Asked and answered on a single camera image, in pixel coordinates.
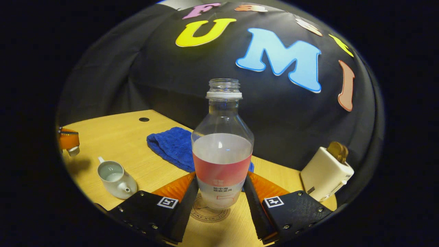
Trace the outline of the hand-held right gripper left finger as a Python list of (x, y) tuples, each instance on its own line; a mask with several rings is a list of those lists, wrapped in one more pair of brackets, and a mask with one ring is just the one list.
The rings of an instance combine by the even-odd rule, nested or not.
[(199, 186), (195, 172), (154, 192), (140, 190), (111, 210), (96, 206), (107, 216), (148, 239), (179, 244), (183, 240)]

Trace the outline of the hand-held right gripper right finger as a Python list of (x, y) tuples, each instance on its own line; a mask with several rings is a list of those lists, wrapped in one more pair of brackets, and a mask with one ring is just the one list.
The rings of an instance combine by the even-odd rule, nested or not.
[(288, 192), (253, 172), (246, 175), (244, 191), (257, 238), (264, 244), (297, 238), (333, 213), (306, 192)]

